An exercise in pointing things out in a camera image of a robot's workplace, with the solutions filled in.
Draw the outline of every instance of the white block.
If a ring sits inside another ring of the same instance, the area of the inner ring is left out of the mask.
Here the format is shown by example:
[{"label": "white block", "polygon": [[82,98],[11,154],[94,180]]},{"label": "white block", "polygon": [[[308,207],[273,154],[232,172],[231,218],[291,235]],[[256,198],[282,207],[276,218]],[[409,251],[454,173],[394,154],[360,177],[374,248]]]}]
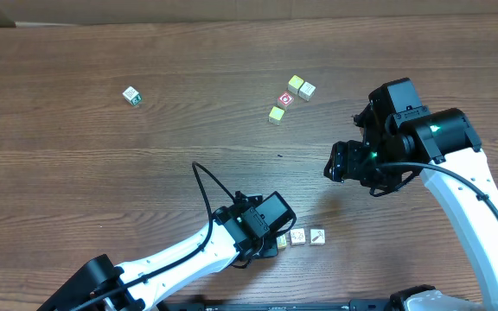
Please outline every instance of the white block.
[{"label": "white block", "polygon": [[140,101],[142,101],[142,96],[139,94],[138,91],[136,91],[135,88],[129,86],[126,91],[122,93],[124,98],[128,100],[128,103],[131,105],[137,105],[139,104]]},{"label": "white block", "polygon": [[299,89],[299,97],[306,101],[309,101],[312,95],[314,95],[315,90],[316,90],[315,86],[313,86],[309,82],[305,82],[303,83],[303,86],[301,86],[301,88]]},{"label": "white block", "polygon": [[304,244],[304,229],[291,229],[290,231],[291,245]]},{"label": "white block", "polygon": [[310,244],[319,245],[326,243],[326,232],[323,229],[310,229]]}]

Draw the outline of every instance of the wood grain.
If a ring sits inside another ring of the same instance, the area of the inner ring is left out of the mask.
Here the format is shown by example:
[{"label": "wood grain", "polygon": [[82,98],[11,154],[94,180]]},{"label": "wood grain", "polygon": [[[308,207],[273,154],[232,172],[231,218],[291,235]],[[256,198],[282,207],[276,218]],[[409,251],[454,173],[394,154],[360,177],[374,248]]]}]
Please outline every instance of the wood grain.
[{"label": "wood grain", "polygon": [[[295,73],[315,97],[269,124]],[[498,186],[498,15],[0,29],[0,309],[36,308],[101,253],[133,260],[203,226],[191,161],[233,191],[279,191],[327,244],[204,277],[171,301],[346,301],[422,283],[480,301],[419,181],[374,199],[322,177],[331,144],[359,138],[350,116],[367,95],[405,76],[432,111],[467,113]]]},{"label": "wood grain", "polygon": [[498,13],[497,0],[0,0],[16,22],[110,24]]}]

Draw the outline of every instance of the block with red symbol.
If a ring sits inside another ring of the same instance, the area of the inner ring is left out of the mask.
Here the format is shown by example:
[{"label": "block with red symbol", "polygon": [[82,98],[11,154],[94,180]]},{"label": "block with red symbol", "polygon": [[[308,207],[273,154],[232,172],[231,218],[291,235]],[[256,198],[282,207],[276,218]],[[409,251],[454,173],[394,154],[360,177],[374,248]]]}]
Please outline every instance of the block with red symbol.
[{"label": "block with red symbol", "polygon": [[287,111],[287,107],[293,103],[293,100],[293,97],[288,92],[284,92],[280,95],[280,97],[278,97],[278,107]]}]

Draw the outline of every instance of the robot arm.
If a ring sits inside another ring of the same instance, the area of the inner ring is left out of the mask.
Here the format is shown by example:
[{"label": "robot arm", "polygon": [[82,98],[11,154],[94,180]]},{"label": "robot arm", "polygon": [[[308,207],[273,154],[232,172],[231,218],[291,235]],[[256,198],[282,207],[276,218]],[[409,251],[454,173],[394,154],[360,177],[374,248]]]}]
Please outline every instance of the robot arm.
[{"label": "robot arm", "polygon": [[[419,175],[463,245],[483,306],[498,310],[498,190],[479,136],[457,109],[430,114],[409,79],[384,84],[369,99],[366,109],[354,117],[355,125],[363,129],[363,141],[334,144],[324,175],[332,181],[360,181],[375,197],[396,192]],[[407,172],[411,175],[403,181]],[[469,301],[431,295],[439,293],[435,290],[427,295],[420,293],[427,289],[412,290],[409,295],[392,295],[392,305],[404,310],[476,308]]]},{"label": "robot arm", "polygon": [[[167,264],[187,256],[203,242],[207,231],[208,225],[205,225],[192,237],[164,251],[133,262],[117,265],[117,267],[124,271],[119,277],[121,283],[126,284],[131,282],[142,275],[161,269]],[[195,279],[224,270],[238,256],[239,251],[235,247],[235,240],[223,225],[218,225],[214,222],[210,242],[203,251],[191,257],[185,263],[176,266],[174,269],[164,271],[148,279],[146,282],[132,286],[128,289],[128,293],[134,301],[141,300],[144,302],[144,310],[151,310],[157,303]],[[110,298],[105,299],[105,304],[109,307],[108,309],[116,310]]]},{"label": "robot arm", "polygon": [[[467,148],[445,155],[438,164],[474,182],[498,211],[498,190],[482,150]],[[420,173],[451,222],[482,291],[483,306],[498,310],[498,221],[484,201],[454,178],[429,169]]]},{"label": "robot arm", "polygon": [[[197,163],[195,166],[217,181],[205,168]],[[260,194],[245,196],[237,192],[233,197],[227,191],[233,204],[220,207],[212,214],[204,189],[201,192],[210,221],[195,235],[155,255],[116,266],[107,255],[96,257],[80,268],[38,311],[151,310],[195,279],[219,272],[235,261],[247,262],[238,267],[245,268],[253,259],[275,257],[278,254],[276,237],[290,230],[297,220],[293,210],[276,192],[263,200]],[[290,228],[281,231],[289,221]]]}]

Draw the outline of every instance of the green block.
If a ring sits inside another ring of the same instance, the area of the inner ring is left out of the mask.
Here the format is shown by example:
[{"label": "green block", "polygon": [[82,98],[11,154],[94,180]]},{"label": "green block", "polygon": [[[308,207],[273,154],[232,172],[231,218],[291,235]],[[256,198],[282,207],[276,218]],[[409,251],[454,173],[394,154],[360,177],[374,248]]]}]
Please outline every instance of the green block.
[{"label": "green block", "polygon": [[137,105],[142,101],[142,95],[138,94],[135,98],[131,99],[131,105]]}]

